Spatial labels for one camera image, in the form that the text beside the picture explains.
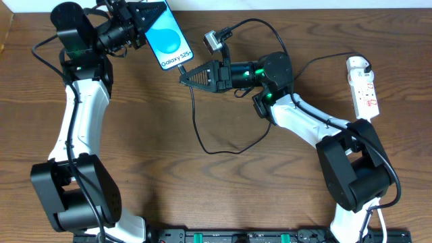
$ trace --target white cable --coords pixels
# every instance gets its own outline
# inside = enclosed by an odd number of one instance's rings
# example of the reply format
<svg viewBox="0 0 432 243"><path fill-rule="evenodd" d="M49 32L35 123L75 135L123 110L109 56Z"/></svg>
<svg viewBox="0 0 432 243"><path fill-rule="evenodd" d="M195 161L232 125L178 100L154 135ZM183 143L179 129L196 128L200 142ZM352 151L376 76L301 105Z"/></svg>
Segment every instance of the white cable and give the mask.
<svg viewBox="0 0 432 243"><path fill-rule="evenodd" d="M383 212L381 212L381 209L377 209L377 212L379 221L381 222L381 229L383 230L383 243L387 243L387 229L385 228Z"/></svg>

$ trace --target black cable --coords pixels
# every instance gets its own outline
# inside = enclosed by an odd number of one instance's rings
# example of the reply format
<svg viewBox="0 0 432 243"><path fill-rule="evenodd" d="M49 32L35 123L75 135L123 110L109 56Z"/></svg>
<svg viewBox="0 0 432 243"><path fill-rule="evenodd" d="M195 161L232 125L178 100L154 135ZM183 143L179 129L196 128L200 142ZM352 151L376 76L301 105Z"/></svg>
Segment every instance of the black cable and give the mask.
<svg viewBox="0 0 432 243"><path fill-rule="evenodd" d="M333 55L327 55L327 56L324 56L324 57L318 57L318 58L315 58L315 59L312 59L311 61L309 61L302 68L302 70L296 75L296 77L294 78L294 80L296 80L305 71L305 69L311 63L313 63L314 61L325 59L325 58L329 58L329 57L337 57L337 56L340 56L340 55L350 55L350 54L360 55L361 57L365 58L363 55L361 55L360 53L357 53L355 51L354 52L347 52L347 53L338 53L338 54L333 54ZM368 67L371 67L371 62L368 61L367 59L366 59L366 61L369 63ZM370 206L367 209L367 214L366 214L366 216L364 218L362 227L360 229L360 235L359 235L359 240L358 240L359 242L361 242L363 232L364 232L365 228L367 227L367 223L369 222L369 219L371 218L372 210L374 210L374 209L385 209L385 208L388 208L388 207L392 207L396 203L399 202L399 200L400 200L400 198L402 196L402 189L401 189L399 177L396 174L396 172L395 172L394 168L392 167L391 163L377 150L376 146L371 141L369 141L366 138L363 138L362 136L359 136L358 134L356 134L356 133L354 133L354 132L352 132L352 131L350 131L350 130L348 130L346 128L343 128L341 126L335 125L330 120L323 119L323 118L315 115L314 113L311 113L307 109L305 109L302 105L300 105L300 101L296 101L295 100L295 98L294 98L294 89L293 88L291 89L290 96L291 96L291 99L293 100L295 106L298 107L298 108L300 108L306 114L314 117L315 119L319 120L320 122L323 122L324 124L327 124L328 126L334 127L336 129L339 129L339 130L347 133L351 137L357 139L357 141L363 143L368 149L371 149L374 153L376 153L379 156L379 158L384 162L385 168L390 173L391 178L395 182L395 185L396 185L396 197L395 197L395 199L393 199L391 202L386 203L384 205Z"/></svg>
<svg viewBox="0 0 432 243"><path fill-rule="evenodd" d="M241 151L238 152L231 152L231 151L217 151L217 152L209 152L207 151L207 149L205 149L203 142L201 141L201 137L200 134L198 133L198 129L196 128L196 122L195 122L195 98L194 98L194 91L192 89L192 87L190 88L190 96L192 97L192 123L194 124L194 129L195 129L195 133L196 133L196 138L198 139L198 141L200 142L201 148L203 149L204 152L206 152L206 154L208 155L216 155L219 153L229 153L229 154L233 154L233 155L239 155L241 153L243 153L244 151L247 151L248 149L250 149L252 146L256 145L257 143L259 143L262 139L264 139L266 137L266 135L269 133L270 127L271 127L271 121L269 122L269 127L267 128L267 130L265 131L264 135L262 135L257 141L255 141L254 143L252 143L251 145L247 146L246 148L243 148Z"/></svg>
<svg viewBox="0 0 432 243"><path fill-rule="evenodd" d="M250 88L248 88L247 90L245 90L245 91L243 92L242 95L238 96L238 95L237 95L237 92L240 91L240 89L238 88L238 89L236 89L236 91L234 91L234 97L236 97L236 98L243 98L243 97L245 97L245 96L246 96L250 91L252 91L253 89L254 89L254 87L250 87Z"/></svg>
<svg viewBox="0 0 432 243"><path fill-rule="evenodd" d="M122 54L117 55L117 54L111 52L111 53L108 53L108 55L110 55L112 57L125 58L126 55L128 54L128 49L124 45L122 45L121 47L124 48L124 52Z"/></svg>
<svg viewBox="0 0 432 243"><path fill-rule="evenodd" d="M303 72L305 71L305 69L314 61L318 61L321 59L325 59L325 58L329 58L329 57L337 57L337 56L341 56L341 55L359 55L361 57L363 57L367 62L368 62L368 66L364 69L365 73L369 73L372 70L372 64L371 62L362 54L356 52L356 51L350 51L350 52L345 52L345 53L338 53L338 54L332 54L332 55L326 55L324 57L317 57L314 58L312 60L310 60L303 68L302 70L296 75L296 77L294 77L294 80L296 80L298 77L300 77L300 75L303 74Z"/></svg>
<svg viewBox="0 0 432 243"><path fill-rule="evenodd" d="M109 4L108 0L105 0L105 5L107 6L108 12L110 14L113 14L114 9L112 8L112 6Z"/></svg>
<svg viewBox="0 0 432 243"><path fill-rule="evenodd" d="M275 36L276 36L277 40L279 41L279 43L281 44L284 53L285 53L286 55L288 55L288 51L286 50L285 44L284 44L284 42L282 41L282 38L280 37L280 35L279 35L279 34L277 33L277 31L272 27L272 25L270 25L269 23L267 23L267 22L264 21L264 20L260 20L260 19L258 19L258 18L249 18L249 19L247 19L247 20L243 20L243 21L241 21L240 23L236 24L235 26L230 27L228 30L226 30L226 32L232 31L233 29L235 29L235 28L237 28L237 27L239 27L239 26L241 26L241 25L243 25L243 24L245 24L245 23L247 23L247 22L260 22L260 23L265 24L267 27L269 27L269 28L271 29L271 31L273 31L273 33L275 34Z"/></svg>
<svg viewBox="0 0 432 243"><path fill-rule="evenodd" d="M125 243L123 240L117 239L114 236L111 236L109 234L106 234L106 237L108 240L112 241L113 243Z"/></svg>
<svg viewBox="0 0 432 243"><path fill-rule="evenodd" d="M48 42L54 40L55 38L57 38L57 35L51 36L49 37L47 40L44 40L43 42L36 44L35 46L33 46L32 48L32 54L34 55L35 58L37 58L39 61L41 61L42 63L44 63L45 65L48 66L48 68L51 68L52 70L54 70L54 72L56 72L57 74L60 75L61 78L63 78L64 80L67 80L66 76L60 72L60 70L58 70L56 67L54 67L53 65L51 65L48 61L45 61L42 57L40 57L37 53L36 53L36 49L42 45L47 44Z"/></svg>
<svg viewBox="0 0 432 243"><path fill-rule="evenodd" d="M96 5L96 6L93 6L92 9L96 9L96 8L102 6L102 5L103 5L102 3L101 3L101 4L98 4L98 5Z"/></svg>
<svg viewBox="0 0 432 243"><path fill-rule="evenodd" d="M107 20L110 20L108 13L106 11L97 9L97 7L98 7L97 5L92 7L92 8L85 7L82 11L84 12L85 15L91 14L91 15L95 15L95 16L101 16L101 17L106 18Z"/></svg>
<svg viewBox="0 0 432 243"><path fill-rule="evenodd" d="M76 168L76 165L74 165L74 162L72 161L72 153L71 153L71 149L72 149L72 130L74 128L74 124L75 124L75 119L76 119L76 113L78 111L78 104L80 103L79 98L78 98L78 92L76 91L75 87L72 85L72 82L69 81L66 76L60 72L56 67L54 67L53 65L51 65L50 63L48 63L47 61L45 61L42 57L40 57L39 55L36 54L36 50L38 47L47 44L48 42L54 40L55 38L57 38L57 35L52 36L50 38L48 38L47 40L44 40L43 42L36 44L35 46L33 46L32 48L32 54L41 62L43 62L45 65L47 65L49 68L51 68L52 70L54 70L56 73L58 73L62 78L63 78L63 82L68 85L73 94L74 94L74 108L72 110L72 116L71 116L71 120L69 123L69 128L67 129L67 138L66 138L66 154L67 154L67 162L69 163L69 167L71 169L71 173L72 175L75 177L76 183L79 185L87 203L90 205L90 208L92 209L92 212L94 213L94 216L96 217L96 221L97 221L97 225L99 227L100 230L100 237L98 238L98 241L101 243L105 243L105 229L103 227L103 222L101 219L101 216L99 215L95 204L93 203L93 200L90 197L90 194L88 193L87 189L85 188L84 184L82 183L81 177L79 175L79 171Z"/></svg>

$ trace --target blue phone wallpaper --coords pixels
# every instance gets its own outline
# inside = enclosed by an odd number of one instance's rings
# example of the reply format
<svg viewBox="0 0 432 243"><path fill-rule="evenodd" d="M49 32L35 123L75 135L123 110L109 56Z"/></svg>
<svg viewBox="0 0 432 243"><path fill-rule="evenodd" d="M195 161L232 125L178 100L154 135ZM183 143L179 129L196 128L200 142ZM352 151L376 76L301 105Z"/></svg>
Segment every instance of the blue phone wallpaper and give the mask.
<svg viewBox="0 0 432 243"><path fill-rule="evenodd" d="M148 0L148 2L160 2L160 0ZM167 10L146 32L146 38L163 70L168 70L194 57L168 4Z"/></svg>

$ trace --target power outlet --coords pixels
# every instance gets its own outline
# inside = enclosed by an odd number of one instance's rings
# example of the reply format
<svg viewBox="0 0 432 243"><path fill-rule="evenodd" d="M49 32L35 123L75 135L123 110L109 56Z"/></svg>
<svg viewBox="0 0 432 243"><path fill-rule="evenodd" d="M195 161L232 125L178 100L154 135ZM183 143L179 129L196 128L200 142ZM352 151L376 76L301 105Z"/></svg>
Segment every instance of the power outlet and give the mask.
<svg viewBox="0 0 432 243"><path fill-rule="evenodd" d="M346 61L356 117L370 121L379 115L379 109L373 84L374 73L372 70L365 73L367 66L369 63L363 57L350 57Z"/></svg>

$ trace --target green led light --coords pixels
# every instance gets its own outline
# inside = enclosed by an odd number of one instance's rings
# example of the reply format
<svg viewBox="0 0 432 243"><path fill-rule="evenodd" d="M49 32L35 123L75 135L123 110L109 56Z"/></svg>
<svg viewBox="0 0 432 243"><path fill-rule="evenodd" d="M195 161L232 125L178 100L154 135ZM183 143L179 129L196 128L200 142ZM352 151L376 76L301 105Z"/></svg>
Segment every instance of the green led light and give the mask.
<svg viewBox="0 0 432 243"><path fill-rule="evenodd" d="M258 74L263 74L263 76L264 76L264 69L261 68L261 69L256 70L255 75L258 75Z"/></svg>

